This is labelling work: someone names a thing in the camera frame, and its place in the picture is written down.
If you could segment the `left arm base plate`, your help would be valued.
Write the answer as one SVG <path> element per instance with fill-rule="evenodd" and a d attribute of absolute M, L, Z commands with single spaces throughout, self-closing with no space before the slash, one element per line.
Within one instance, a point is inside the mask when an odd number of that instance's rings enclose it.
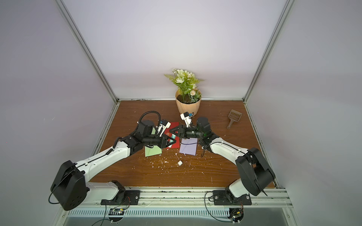
<path fill-rule="evenodd" d="M 101 205 L 118 206 L 118 205 L 138 205 L 140 199 L 140 190 L 119 191 L 113 199 L 102 199 Z"/>

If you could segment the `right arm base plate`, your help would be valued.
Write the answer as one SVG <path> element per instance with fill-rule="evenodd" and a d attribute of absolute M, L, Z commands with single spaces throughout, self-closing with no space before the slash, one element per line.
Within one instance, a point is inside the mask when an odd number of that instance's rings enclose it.
<path fill-rule="evenodd" d="M 235 197 L 231 192 L 225 190 L 214 190 L 209 198 L 214 205 L 246 205 L 251 206 L 252 201 L 249 194 L 244 194 L 240 197 Z"/>

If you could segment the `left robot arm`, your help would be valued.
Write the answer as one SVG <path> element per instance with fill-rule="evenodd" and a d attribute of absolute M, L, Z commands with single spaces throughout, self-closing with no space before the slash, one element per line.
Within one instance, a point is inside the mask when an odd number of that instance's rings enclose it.
<path fill-rule="evenodd" d="M 154 126 L 149 120 L 140 121 L 133 133 L 117 137 L 113 146 L 90 158 L 76 163 L 64 162 L 53 181 L 51 194 L 65 211 L 70 211 L 83 202 L 100 201 L 102 205 L 122 205 L 128 201 L 125 188 L 116 180 L 108 183 L 91 183 L 98 173 L 125 159 L 145 146 L 158 146 L 163 149 L 176 140 L 165 134 L 171 123 L 162 120 Z"/>

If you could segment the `green envelope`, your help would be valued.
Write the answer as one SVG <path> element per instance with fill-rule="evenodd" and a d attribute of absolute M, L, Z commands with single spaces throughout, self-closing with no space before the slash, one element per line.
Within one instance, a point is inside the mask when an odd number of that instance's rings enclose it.
<path fill-rule="evenodd" d="M 162 154 L 162 149 L 158 146 L 145 147 L 145 156 L 146 157 L 160 155 L 160 154 Z"/>

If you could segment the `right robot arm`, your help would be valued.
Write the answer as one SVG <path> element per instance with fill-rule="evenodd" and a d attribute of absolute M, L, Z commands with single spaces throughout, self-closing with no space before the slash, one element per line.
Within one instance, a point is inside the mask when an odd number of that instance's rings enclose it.
<path fill-rule="evenodd" d="M 197 125 L 179 125 L 170 132 L 182 139 L 196 138 L 203 150 L 218 154 L 236 165 L 240 179 L 226 187 L 230 198 L 243 195 L 257 196 L 272 183 L 276 176 L 263 153 L 257 149 L 246 149 L 233 145 L 211 130 L 207 118 L 200 117 Z"/>

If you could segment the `purple envelope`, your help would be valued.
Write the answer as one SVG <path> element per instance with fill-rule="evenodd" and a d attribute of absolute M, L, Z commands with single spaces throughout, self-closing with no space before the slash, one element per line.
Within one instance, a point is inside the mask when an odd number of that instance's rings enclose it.
<path fill-rule="evenodd" d="M 196 155 L 198 146 L 197 138 L 182 139 L 180 142 L 180 153 L 187 155 Z"/>

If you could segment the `red envelope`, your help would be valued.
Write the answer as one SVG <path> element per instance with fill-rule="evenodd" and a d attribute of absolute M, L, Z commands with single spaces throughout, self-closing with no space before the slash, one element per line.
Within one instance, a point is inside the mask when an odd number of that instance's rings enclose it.
<path fill-rule="evenodd" d="M 170 122 L 170 123 L 171 123 L 170 128 L 166 129 L 165 132 L 164 132 L 164 134 L 167 134 L 168 132 L 170 133 L 169 130 L 170 130 L 171 128 L 176 127 L 176 126 L 179 125 L 178 122 Z M 180 148 L 180 139 L 175 139 L 175 140 L 176 140 L 176 144 L 174 144 L 174 145 L 172 146 L 172 148 Z"/>

